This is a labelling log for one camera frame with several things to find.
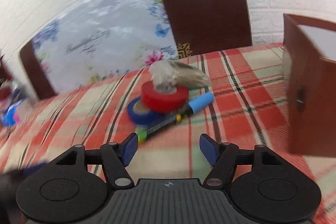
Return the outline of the cotton swabs plastic bag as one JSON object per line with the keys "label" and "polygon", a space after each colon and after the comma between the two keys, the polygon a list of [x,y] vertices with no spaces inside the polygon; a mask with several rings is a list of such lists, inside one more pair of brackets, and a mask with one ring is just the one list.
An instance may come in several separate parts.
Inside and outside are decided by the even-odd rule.
{"label": "cotton swabs plastic bag", "polygon": [[199,69],[176,60],[157,61],[149,67],[151,80],[155,87],[175,87],[181,85],[188,89],[205,88],[211,80]]}

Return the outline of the blue tape roll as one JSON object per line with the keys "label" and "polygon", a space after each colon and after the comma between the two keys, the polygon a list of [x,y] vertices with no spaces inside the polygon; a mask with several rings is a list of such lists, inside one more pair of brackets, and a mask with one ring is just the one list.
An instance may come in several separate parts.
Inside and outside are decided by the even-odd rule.
{"label": "blue tape roll", "polygon": [[147,106],[142,102],[141,97],[137,97],[129,102],[126,110],[129,119],[134,124],[143,126],[152,124],[154,121],[162,117],[161,114],[148,109]]}

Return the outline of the blue-capped marker pen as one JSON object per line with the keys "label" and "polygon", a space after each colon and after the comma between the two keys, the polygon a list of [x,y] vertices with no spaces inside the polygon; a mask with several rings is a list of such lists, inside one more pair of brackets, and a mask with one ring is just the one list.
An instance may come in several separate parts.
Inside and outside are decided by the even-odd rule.
{"label": "blue-capped marker pen", "polygon": [[151,138],[156,133],[159,133],[173,125],[181,123],[181,121],[187,117],[205,109],[207,106],[213,103],[215,100],[212,92],[206,92],[201,96],[195,97],[193,100],[187,102],[182,108],[174,111],[171,114],[165,115],[163,118],[159,118],[154,122],[151,122],[145,129],[137,133],[138,142],[143,143],[148,138]]}

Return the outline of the red tape roll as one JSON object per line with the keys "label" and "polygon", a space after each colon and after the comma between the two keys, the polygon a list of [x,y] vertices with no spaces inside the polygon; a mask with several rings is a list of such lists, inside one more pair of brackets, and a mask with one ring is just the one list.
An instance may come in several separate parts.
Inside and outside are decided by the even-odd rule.
{"label": "red tape roll", "polygon": [[178,85],[173,92],[162,93],[157,91],[151,81],[141,87],[141,101],[151,111],[170,113],[180,109],[189,99],[189,89]]}

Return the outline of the brown cardboard storage box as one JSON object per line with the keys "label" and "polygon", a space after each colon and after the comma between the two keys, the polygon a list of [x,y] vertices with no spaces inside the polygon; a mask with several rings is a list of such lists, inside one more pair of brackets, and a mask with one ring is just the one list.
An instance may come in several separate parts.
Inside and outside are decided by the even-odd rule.
{"label": "brown cardboard storage box", "polygon": [[335,23],[284,14],[289,151],[335,157]]}

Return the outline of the floral pillow in plastic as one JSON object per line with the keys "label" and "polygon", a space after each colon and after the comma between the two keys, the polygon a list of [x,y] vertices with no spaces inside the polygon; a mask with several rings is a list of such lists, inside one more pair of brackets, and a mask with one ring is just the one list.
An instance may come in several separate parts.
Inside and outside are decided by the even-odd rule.
{"label": "floral pillow in plastic", "polygon": [[178,56],[163,0],[83,0],[32,44],[56,93]]}

